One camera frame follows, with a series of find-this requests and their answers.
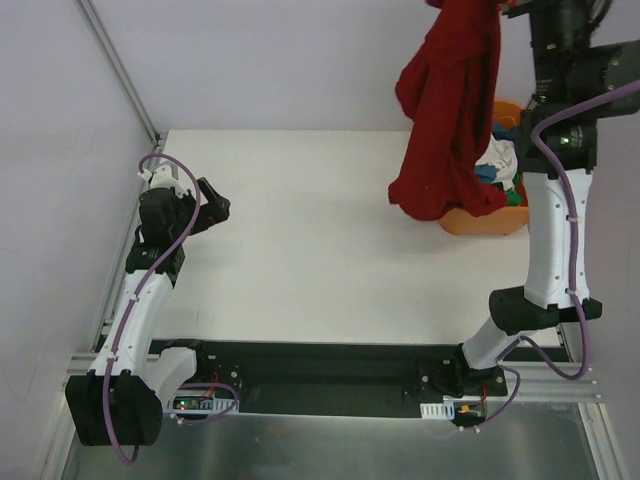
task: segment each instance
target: black cable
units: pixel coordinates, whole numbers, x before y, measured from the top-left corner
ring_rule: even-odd
[[[600,26],[605,17],[609,14],[613,0],[593,0],[591,3],[591,20],[589,22],[589,32],[593,33]]]

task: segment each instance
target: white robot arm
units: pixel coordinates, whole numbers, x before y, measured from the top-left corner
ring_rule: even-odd
[[[202,194],[208,203],[198,205],[168,164],[142,176],[150,188],[140,196],[141,224],[127,257],[114,323],[88,374],[72,376],[65,389],[85,445],[109,445],[115,435],[120,445],[152,444],[163,409],[198,366],[191,348],[165,349],[152,364],[147,354],[159,312],[184,262],[182,239],[227,220],[230,203],[200,178],[196,198]]]

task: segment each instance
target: white wall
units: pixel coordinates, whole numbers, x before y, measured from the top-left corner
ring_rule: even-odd
[[[0,478],[36,478],[149,144],[74,2],[0,2]]]
[[[95,0],[159,130],[406,130],[400,71],[438,10],[421,0]],[[526,18],[503,22],[498,94],[526,102]]]

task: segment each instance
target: laundry basket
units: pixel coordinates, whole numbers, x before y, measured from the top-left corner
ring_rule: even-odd
[[[493,108],[493,121],[506,129],[520,125],[522,107],[507,100],[496,100]],[[466,210],[454,208],[438,222],[452,235],[501,234],[517,232],[529,221],[529,206],[522,182],[516,188],[522,197],[518,207],[504,207],[482,217],[474,217]]]

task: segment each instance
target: white table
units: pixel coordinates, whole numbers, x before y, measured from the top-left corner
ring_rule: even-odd
[[[454,237],[387,201],[405,132],[173,130],[165,152],[231,200],[189,238],[156,338],[455,344],[523,284],[526,229]],[[540,332],[558,345],[555,330]]]

